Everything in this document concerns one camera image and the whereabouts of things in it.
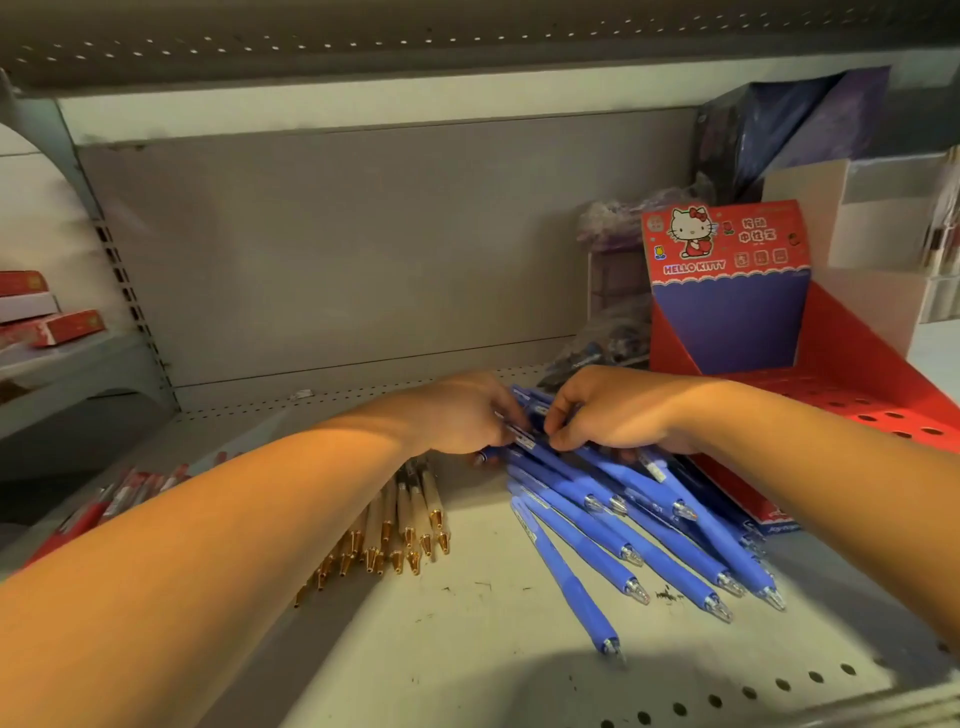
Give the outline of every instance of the plastic bag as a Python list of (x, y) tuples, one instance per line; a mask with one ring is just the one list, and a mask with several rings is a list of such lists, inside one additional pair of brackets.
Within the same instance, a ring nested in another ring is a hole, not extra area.
[(588, 245), (593, 253), (640, 248), (643, 244), (640, 215), (693, 202), (707, 206), (715, 202), (713, 185), (706, 175), (698, 173), (694, 183), (686, 189), (668, 187), (639, 203), (592, 203), (577, 223), (577, 241)]
[(650, 294), (634, 296), (592, 316), (537, 386), (554, 393), (589, 364), (645, 369), (650, 360), (652, 303)]

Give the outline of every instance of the purple package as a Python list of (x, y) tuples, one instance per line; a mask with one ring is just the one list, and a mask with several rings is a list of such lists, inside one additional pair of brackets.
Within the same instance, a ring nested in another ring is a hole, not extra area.
[(775, 170), (860, 157), (874, 137), (889, 83), (890, 66), (847, 71), (740, 202), (759, 201), (763, 195), (763, 179)]

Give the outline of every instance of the metal shelf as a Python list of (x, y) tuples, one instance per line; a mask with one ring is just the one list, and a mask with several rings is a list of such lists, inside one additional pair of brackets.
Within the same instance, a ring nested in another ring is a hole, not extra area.
[(14, 0), (0, 66), (28, 91), (949, 43), (948, 0)]
[[(532, 384), (540, 371), (499, 374)], [(125, 462), (171, 469), (267, 417), (282, 436), (409, 383), (182, 415)], [(913, 693), (954, 677), (936, 636), (804, 533), (769, 544), (788, 612), (731, 598), (732, 625), (683, 600), (636, 604), (558, 543), (620, 632), (628, 666), (612, 667), (592, 651), (518, 528), (502, 474), (460, 458), (434, 463), (449, 509), (450, 555), (420, 577), (357, 572), (311, 595), (281, 617), (202, 728), (594, 728), (605, 720), (636, 725), (641, 712), (653, 725), (756, 725), (774, 716), (793, 725), (796, 712), (815, 706), (828, 706), (815, 714), (825, 724), (880, 724), (879, 716), (896, 715), (882, 725), (911, 725), (917, 715), (956, 715), (957, 683)], [(30, 539), (44, 535), (35, 528)], [(3, 566), (25, 557), (24, 545), (17, 549), (3, 554)], [(667, 593), (649, 570), (636, 574), (651, 594)]]
[(141, 392), (166, 408), (153, 356), (136, 333), (103, 331), (51, 349), (0, 352), (0, 439), (107, 390)]

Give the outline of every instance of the cardboard box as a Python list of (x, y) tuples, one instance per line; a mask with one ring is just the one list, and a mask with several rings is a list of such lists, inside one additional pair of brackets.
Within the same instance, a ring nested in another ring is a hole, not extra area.
[(73, 313), (57, 313), (52, 316), (21, 321), (5, 327), (0, 333), (6, 333), (25, 341), (33, 347), (55, 347), (67, 341), (79, 339), (90, 333), (104, 330), (104, 320), (93, 308)]
[(57, 306), (57, 299), (49, 291), (0, 296), (0, 324), (48, 316), (58, 311), (60, 308)]
[[(680, 206), (644, 215), (643, 235), (652, 371), (742, 381), (960, 452), (960, 408), (810, 280), (796, 201)], [(775, 254), (784, 241), (785, 257)], [(693, 459), (765, 530), (791, 527), (736, 474), (704, 455)]]
[(49, 290), (46, 279), (37, 271), (0, 271), (0, 296), (22, 296)]

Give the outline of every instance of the forearm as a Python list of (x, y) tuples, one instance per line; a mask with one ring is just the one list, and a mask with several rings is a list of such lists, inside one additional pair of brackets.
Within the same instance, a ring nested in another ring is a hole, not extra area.
[(741, 384), (694, 396), (700, 449), (960, 646), (960, 457)]
[(0, 640), (17, 656), (0, 667), (0, 724), (192, 725), (416, 454), (392, 406), (231, 460), (0, 586)]

